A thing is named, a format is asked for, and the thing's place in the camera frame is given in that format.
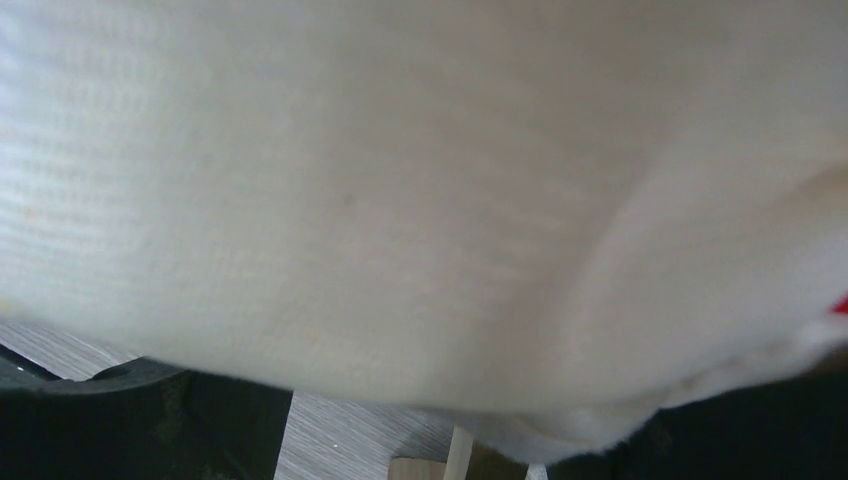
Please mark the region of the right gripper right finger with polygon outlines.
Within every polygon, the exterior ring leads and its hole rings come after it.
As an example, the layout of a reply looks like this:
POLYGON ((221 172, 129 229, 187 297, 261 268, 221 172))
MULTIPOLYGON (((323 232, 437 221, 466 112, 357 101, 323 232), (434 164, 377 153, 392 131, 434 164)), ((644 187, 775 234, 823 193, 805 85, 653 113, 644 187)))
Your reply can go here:
POLYGON ((797 379, 663 410, 615 449, 546 471, 550 479, 844 479, 847 354, 797 379))

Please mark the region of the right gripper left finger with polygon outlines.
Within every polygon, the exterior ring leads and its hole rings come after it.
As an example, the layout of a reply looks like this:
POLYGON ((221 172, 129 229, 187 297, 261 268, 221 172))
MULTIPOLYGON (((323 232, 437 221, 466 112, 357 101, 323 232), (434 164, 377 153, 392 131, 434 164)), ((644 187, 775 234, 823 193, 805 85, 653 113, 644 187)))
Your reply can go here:
POLYGON ((146 358, 85 381, 1 354, 4 479, 271 479, 289 391, 146 358))

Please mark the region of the wooden pet bed frame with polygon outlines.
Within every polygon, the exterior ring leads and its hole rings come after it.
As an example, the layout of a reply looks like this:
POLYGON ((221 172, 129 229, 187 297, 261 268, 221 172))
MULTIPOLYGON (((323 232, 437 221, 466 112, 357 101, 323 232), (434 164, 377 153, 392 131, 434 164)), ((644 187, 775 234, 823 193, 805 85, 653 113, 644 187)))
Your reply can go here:
POLYGON ((389 463, 387 479, 526 479, 526 461, 549 448, 550 441, 549 437, 518 425, 457 427, 445 461, 397 457, 389 463))

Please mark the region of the strawberry print ruffled blanket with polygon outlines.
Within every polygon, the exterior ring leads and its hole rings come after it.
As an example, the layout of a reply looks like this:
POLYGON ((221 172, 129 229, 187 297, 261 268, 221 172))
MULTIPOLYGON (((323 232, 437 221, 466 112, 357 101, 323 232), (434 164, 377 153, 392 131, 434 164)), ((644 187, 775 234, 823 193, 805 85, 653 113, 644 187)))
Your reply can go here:
POLYGON ((5 1, 1 311, 516 460, 847 341, 843 1, 5 1))

